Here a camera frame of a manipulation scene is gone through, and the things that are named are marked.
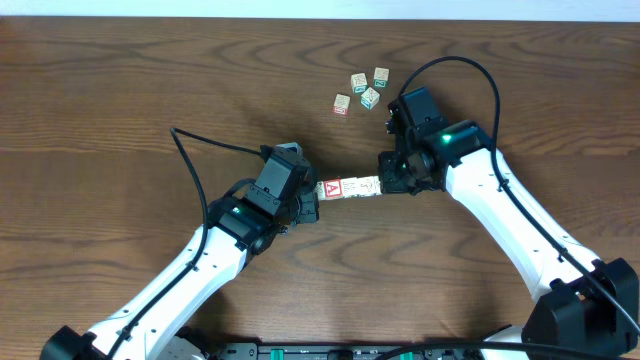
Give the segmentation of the red letter A block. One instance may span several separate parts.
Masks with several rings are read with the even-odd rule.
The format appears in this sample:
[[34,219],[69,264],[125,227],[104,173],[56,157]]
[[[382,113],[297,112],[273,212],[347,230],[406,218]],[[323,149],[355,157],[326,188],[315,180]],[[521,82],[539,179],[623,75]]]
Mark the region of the red letter A block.
[[340,199],[344,196],[343,186],[340,179],[324,181],[323,186],[325,198],[327,200]]

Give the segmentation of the wooden block blue H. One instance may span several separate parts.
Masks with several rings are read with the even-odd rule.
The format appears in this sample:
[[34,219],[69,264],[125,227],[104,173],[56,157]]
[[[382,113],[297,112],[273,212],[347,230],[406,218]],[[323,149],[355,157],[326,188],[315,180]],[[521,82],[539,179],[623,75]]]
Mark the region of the wooden block blue H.
[[378,176],[361,177],[358,179],[358,196],[369,197],[379,196],[381,192],[381,183]]

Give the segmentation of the wooden block green bottom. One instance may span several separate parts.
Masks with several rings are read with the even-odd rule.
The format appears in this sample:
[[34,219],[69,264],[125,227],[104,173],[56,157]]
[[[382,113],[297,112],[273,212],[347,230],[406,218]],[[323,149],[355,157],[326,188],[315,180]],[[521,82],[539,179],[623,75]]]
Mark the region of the wooden block green bottom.
[[341,179],[342,196],[344,198],[358,197],[360,192],[359,179],[357,177]]

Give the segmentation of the wooden block red bottom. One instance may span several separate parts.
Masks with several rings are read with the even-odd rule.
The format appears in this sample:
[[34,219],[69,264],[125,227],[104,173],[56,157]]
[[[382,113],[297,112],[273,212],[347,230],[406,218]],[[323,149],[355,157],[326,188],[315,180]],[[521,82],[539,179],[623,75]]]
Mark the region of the wooden block red bottom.
[[333,113],[346,116],[348,114],[351,98],[347,95],[337,94],[333,104]]

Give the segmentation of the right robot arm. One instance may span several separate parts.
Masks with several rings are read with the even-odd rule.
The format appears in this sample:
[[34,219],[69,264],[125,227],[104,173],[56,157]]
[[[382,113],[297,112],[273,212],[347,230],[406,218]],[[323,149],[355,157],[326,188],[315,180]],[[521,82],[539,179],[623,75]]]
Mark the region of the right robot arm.
[[614,358],[639,343],[639,279],[622,258],[603,262],[571,237],[513,175],[473,121],[389,120],[395,148],[379,156],[385,194],[442,190],[485,227],[522,277],[534,309],[482,349],[485,358],[556,359],[560,350]]

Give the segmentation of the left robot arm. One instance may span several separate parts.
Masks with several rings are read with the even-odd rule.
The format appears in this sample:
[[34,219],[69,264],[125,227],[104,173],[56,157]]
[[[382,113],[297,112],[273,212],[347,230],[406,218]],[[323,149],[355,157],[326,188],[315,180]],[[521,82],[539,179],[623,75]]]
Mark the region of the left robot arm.
[[273,196],[242,179],[207,208],[207,220],[179,255],[138,295],[80,335],[61,327],[43,359],[158,359],[203,303],[233,280],[275,238],[318,220],[318,196],[304,182]]

